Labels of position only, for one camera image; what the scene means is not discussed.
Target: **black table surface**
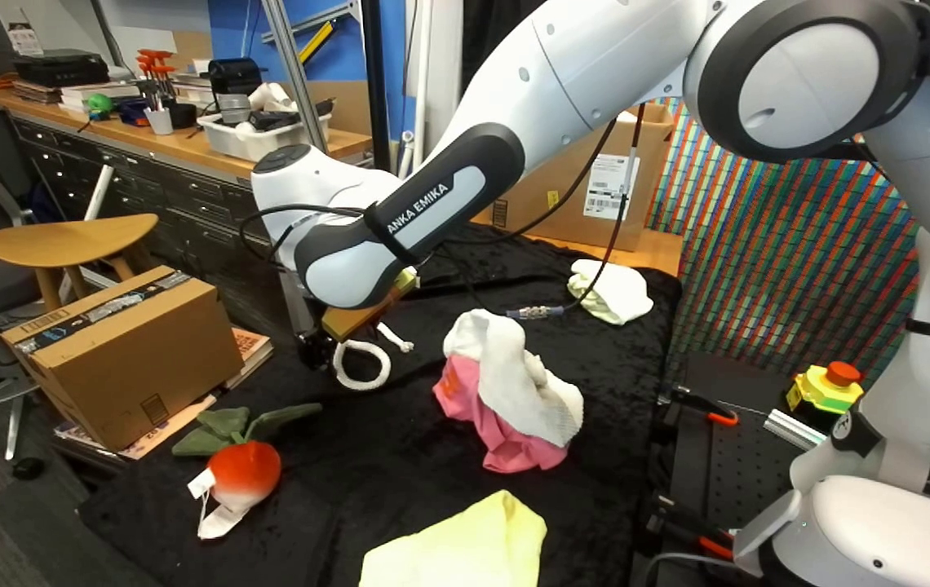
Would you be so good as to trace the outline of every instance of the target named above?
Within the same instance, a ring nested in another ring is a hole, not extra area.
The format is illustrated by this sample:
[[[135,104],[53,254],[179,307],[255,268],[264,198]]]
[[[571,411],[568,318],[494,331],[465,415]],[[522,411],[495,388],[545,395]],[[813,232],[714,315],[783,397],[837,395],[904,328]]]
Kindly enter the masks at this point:
[[[762,431],[768,411],[783,407],[790,379],[775,369],[725,356],[691,356],[680,370],[680,380],[737,407],[739,424],[710,426],[699,411],[686,411],[673,447],[667,493],[682,509],[699,513],[710,528],[739,528],[790,490],[786,466],[800,449]],[[753,578],[691,564],[663,564],[655,578],[663,587],[758,585]]]
[[[614,587],[629,580],[635,509],[650,496],[647,431],[663,386],[680,281],[642,269],[655,310],[629,325],[587,312],[524,324],[528,349],[585,390],[585,431],[551,473],[494,477],[471,424],[455,424],[432,397],[440,339],[463,310],[568,303],[571,254],[465,232],[423,268],[423,293],[385,324],[415,339],[394,353],[385,390],[348,395],[327,370],[294,363],[291,349],[221,404],[255,415],[294,400],[322,400],[319,416],[275,436],[285,457],[278,493],[226,541],[200,546],[200,501],[185,482],[202,461],[158,449],[138,469],[102,485],[80,519],[160,585],[360,585],[367,549],[421,532],[471,501],[511,490],[547,523],[542,585]]]

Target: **yellow cloth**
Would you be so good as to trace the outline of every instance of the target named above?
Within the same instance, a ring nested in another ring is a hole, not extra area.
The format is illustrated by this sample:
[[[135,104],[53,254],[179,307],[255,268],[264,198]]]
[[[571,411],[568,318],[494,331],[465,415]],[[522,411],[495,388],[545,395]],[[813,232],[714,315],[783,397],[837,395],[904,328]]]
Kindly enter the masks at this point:
[[[360,587],[535,587],[547,524],[511,493],[372,549]]]

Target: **sticker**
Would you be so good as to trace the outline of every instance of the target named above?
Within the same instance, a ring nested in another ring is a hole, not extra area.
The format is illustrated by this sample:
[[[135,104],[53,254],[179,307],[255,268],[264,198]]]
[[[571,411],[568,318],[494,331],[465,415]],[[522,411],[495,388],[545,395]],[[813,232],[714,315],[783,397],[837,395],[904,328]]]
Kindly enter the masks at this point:
[[[10,23],[7,35],[10,35],[10,48],[16,55],[43,55],[43,47],[39,47],[32,23]]]
[[[195,480],[188,480],[192,500],[202,500],[211,485],[214,485],[214,477],[210,466]]]
[[[633,202],[633,181],[635,181],[639,161],[633,156],[614,156],[614,154],[597,154],[587,179],[587,202],[585,216],[587,217],[618,217],[619,202],[625,191],[625,210],[622,217],[629,216]]]
[[[154,281],[154,284],[145,284],[145,288],[127,289],[127,293],[121,293],[121,297],[113,297],[113,299],[103,299],[102,307],[90,307],[90,310],[80,312],[80,315],[62,318],[62,324],[50,325],[50,328],[43,328],[43,331],[37,331],[37,337],[16,342],[14,349],[23,353],[23,356],[37,356],[37,353],[43,353],[46,345],[56,345],[56,342],[76,337],[79,328],[89,328],[89,325],[94,325],[94,324],[103,324],[103,318],[112,318],[112,315],[118,315],[118,312],[123,312],[123,310],[129,310],[129,307],[138,307],[138,303],[145,303],[145,299],[162,293],[162,289],[173,289],[173,288],[179,288],[179,284],[185,284],[185,281],[188,281],[185,273],[173,269],[173,273],[166,273],[166,276],[160,276],[160,281]]]

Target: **corrugated metal panel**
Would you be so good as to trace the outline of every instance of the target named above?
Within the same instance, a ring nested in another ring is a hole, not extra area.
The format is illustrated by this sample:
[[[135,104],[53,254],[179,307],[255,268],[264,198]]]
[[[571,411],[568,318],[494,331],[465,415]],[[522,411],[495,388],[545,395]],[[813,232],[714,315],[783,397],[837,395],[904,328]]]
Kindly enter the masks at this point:
[[[915,217],[875,167],[753,162],[680,119],[654,229],[686,234],[673,369],[730,356],[879,375],[915,299]]]

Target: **wooden desk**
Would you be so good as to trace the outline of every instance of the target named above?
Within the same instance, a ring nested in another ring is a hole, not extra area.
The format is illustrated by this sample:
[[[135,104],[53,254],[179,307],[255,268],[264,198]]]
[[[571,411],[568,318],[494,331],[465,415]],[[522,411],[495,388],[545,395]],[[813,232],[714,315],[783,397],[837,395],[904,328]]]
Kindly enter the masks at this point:
[[[226,181],[247,181],[255,162],[211,154],[202,131],[175,131],[173,138],[158,138],[147,128],[129,128],[121,119],[89,119],[59,104],[32,104],[14,92],[0,92],[0,112],[16,119],[43,123],[62,132],[79,132],[80,139],[103,144],[113,150],[129,150],[147,161],[204,173]],[[364,132],[335,131],[329,132],[329,156],[360,161],[367,145]]]

